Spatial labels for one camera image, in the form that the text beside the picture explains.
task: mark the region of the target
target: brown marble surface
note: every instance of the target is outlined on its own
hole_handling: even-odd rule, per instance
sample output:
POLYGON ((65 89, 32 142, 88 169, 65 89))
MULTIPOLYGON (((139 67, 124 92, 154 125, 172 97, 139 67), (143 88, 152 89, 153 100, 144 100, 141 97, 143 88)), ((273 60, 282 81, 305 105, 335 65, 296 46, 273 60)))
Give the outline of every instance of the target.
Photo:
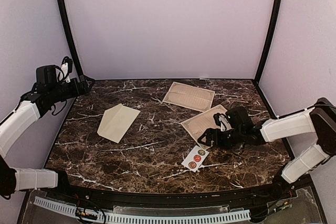
MULTIPOLYGON (((204 193, 270 183, 289 156, 281 140, 233 151, 210 148, 197 173, 181 165, 195 141, 180 125, 200 112, 162 103, 173 80, 98 81, 74 103, 46 168, 65 169, 73 185, 131 193, 204 193), (97 134, 106 109, 141 111, 119 144, 97 134)), ((245 106, 254 122, 269 117, 249 80, 178 80, 216 92, 212 106, 245 106)))

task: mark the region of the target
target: black pole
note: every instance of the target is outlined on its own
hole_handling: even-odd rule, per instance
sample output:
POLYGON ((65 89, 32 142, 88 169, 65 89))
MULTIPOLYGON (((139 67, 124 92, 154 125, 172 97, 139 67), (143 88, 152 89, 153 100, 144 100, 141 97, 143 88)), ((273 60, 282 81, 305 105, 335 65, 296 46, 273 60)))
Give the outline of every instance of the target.
POLYGON ((256 76, 254 78, 254 81, 257 84, 259 84, 261 76, 263 75, 263 71, 264 71, 265 64, 266 64, 266 61, 267 61, 267 57, 268 57, 268 54, 269 54, 269 49, 270 49, 271 44, 272 44, 272 39, 273 39, 274 31, 275 31, 275 26, 277 24, 278 14, 279 14, 279 10, 280 10, 280 3, 281 3, 281 0, 274 0, 274 3, 273 3, 271 20, 269 22, 263 52, 261 54, 258 70, 257 70, 256 76))
POLYGON ((65 2, 64 0, 57 0, 57 3, 58 3, 58 8, 59 8, 59 13, 61 15, 62 23, 63 23, 64 33, 67 38, 72 60, 74 62, 73 64, 75 65, 79 80, 84 81, 85 77, 84 77, 82 66, 78 58, 76 46, 74 43, 74 38, 72 37, 69 19, 67 15, 67 10, 65 7, 65 2))

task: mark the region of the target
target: circular logo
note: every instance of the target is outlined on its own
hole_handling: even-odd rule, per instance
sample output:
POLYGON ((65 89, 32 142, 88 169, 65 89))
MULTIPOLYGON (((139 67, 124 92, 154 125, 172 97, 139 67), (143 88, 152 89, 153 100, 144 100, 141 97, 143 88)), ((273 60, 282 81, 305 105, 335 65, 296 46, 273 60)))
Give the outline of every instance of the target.
POLYGON ((199 150, 198 153, 199 153, 201 156, 204 156, 204 155, 205 155, 205 151, 204 151, 204 150, 199 150))
POLYGON ((190 169, 195 169, 197 166, 195 162, 190 162, 188 165, 190 169))
POLYGON ((201 156, 199 156, 199 155, 195 155, 194 156, 194 161, 196 161, 196 162, 199 162, 199 161, 201 161, 201 156))

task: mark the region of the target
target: wall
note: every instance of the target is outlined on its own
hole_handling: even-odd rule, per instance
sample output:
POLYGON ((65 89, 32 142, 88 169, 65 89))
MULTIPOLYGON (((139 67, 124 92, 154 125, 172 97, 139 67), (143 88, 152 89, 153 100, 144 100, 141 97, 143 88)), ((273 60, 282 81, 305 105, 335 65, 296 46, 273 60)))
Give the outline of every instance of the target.
MULTIPOLYGON (((314 104, 336 104, 336 0, 282 0, 261 88, 279 115, 314 104)), ((315 134, 290 140, 296 155, 315 134)), ((336 159, 312 173, 329 223, 336 220, 336 159)))
POLYGON ((86 75, 253 78, 273 0, 66 0, 86 75))
MULTIPOLYGON (((16 106, 35 82, 39 66, 59 65, 68 46, 56 0, 0 0, 0 119, 16 106)), ((12 167, 42 168, 65 111, 45 115, 9 151, 12 167)), ((24 193, 0 198, 0 223, 16 223, 24 193)))

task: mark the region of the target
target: vent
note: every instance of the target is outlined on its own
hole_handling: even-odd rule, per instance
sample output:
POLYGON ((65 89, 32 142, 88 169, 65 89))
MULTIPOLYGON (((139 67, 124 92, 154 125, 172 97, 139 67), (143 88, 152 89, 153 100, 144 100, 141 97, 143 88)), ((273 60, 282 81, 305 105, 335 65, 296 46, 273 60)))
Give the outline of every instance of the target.
MULTIPOLYGON (((77 218, 75 216, 76 206, 74 204, 55 202, 49 199, 35 197, 34 205, 57 212, 61 215, 77 218)), ((87 210, 87 213, 97 215, 94 211, 87 210)), ((106 224, 219 224, 235 223, 250 219, 250 211, 243 210, 237 212, 228 212, 225 214, 190 216, 190 217, 150 217, 121 215, 111 212, 105 212, 106 224)), ((98 213, 96 223, 103 223, 104 216, 98 213)))

